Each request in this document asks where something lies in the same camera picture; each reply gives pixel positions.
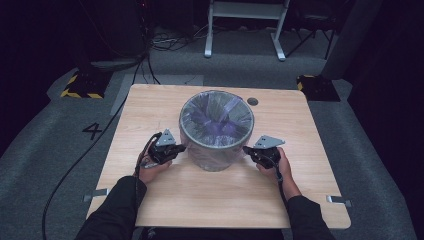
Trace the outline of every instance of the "wooden table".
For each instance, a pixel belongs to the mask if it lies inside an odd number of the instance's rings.
[[[255,127],[248,146],[261,135],[281,138],[293,177],[303,195],[319,203],[330,228],[350,226],[346,207],[328,203],[326,195],[340,196],[314,120],[300,91],[248,88],[134,85],[116,129],[97,189],[111,189],[132,174],[138,154],[149,138],[169,128],[180,143],[178,120],[186,101],[199,92],[222,90],[247,100]],[[139,208],[137,226],[289,228],[278,189],[246,156],[221,172],[194,165],[187,151],[148,186]],[[105,197],[93,199],[88,215]]]

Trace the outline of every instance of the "person's left hand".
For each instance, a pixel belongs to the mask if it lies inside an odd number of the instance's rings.
[[[143,158],[144,160],[150,161],[152,162],[152,160],[150,160],[150,157],[146,156]],[[159,173],[167,170],[169,168],[169,166],[171,166],[172,161],[166,162],[162,165],[157,165],[155,167],[152,168],[140,168],[139,174],[138,174],[138,178],[144,183],[150,183],[151,181],[153,181],[158,175]]]

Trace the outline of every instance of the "metal bracket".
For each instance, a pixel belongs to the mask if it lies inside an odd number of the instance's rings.
[[[268,149],[268,148],[276,147],[284,143],[286,143],[286,141],[278,139],[278,138],[262,135],[262,137],[260,137],[259,140],[255,143],[253,148]]]
[[[156,142],[156,146],[160,147],[160,146],[167,146],[167,145],[172,145],[175,144],[175,138],[174,136],[172,136],[171,132],[169,131],[169,129],[165,129],[165,131],[163,131],[162,135],[159,137],[158,141]]]
[[[327,195],[327,202],[335,203],[335,204],[344,204],[346,207],[352,207],[352,201],[346,200],[340,196],[329,196]]]
[[[108,188],[94,190],[91,194],[85,194],[82,197],[82,201],[83,202],[89,202],[94,197],[107,196],[109,194],[109,192],[110,192],[110,190]]]

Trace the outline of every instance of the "metal stand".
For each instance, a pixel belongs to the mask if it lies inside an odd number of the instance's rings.
[[[277,31],[271,33],[271,39],[278,59],[280,61],[286,60],[279,37],[289,3],[290,0],[284,0],[282,4],[235,3],[210,0],[205,57],[209,58],[212,56],[213,17],[234,17],[278,20]]]

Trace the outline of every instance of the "trash can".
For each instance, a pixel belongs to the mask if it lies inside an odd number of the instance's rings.
[[[254,116],[243,99],[224,91],[201,92],[183,106],[181,142],[189,157],[206,171],[222,171],[243,158]]]

